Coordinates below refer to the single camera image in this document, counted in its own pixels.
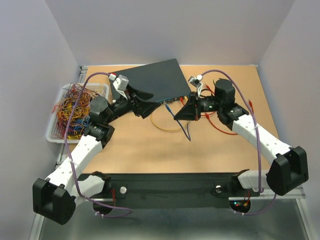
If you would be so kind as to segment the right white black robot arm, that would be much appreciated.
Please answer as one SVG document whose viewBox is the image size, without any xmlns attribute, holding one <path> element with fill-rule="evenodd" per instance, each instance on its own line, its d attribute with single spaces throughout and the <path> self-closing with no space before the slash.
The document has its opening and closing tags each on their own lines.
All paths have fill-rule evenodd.
<svg viewBox="0 0 320 240">
<path fill-rule="evenodd" d="M 240 135 L 257 149 L 258 156 L 269 163 L 268 170 L 242 170 L 230 182 L 231 192 L 242 195 L 248 189 L 270 189 L 284 196 L 309 179 L 307 153 L 300 147 L 292 147 L 269 133 L 249 112 L 236 103 L 236 89 L 232 82 L 220 78 L 215 83 L 214 93 L 202 96 L 201 75 L 191 77 L 189 83 L 196 88 L 174 119 L 197 121 L 203 113 L 215 112 L 219 121 Z"/>
</svg>

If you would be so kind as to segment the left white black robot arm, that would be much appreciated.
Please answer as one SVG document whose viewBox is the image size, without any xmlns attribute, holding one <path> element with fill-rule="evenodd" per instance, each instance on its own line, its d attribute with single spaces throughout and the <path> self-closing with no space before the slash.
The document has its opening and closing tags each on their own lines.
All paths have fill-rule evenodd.
<svg viewBox="0 0 320 240">
<path fill-rule="evenodd" d="M 129 112 L 147 118 L 161 106 L 161 103 L 152 101 L 152 97 L 153 94 L 128 85 L 114 103 L 109 103 L 103 96 L 91 100 L 89 125 L 76 147 L 68 152 L 67 158 L 49 176 L 34 182 L 33 211 L 64 225 L 71 219 L 76 207 L 84 201 L 92 202 L 92 196 L 96 194 L 100 197 L 108 196 L 112 185 L 107 174 L 96 171 L 84 180 L 78 180 L 78 177 L 110 141 L 115 131 L 110 123 Z"/>
</svg>

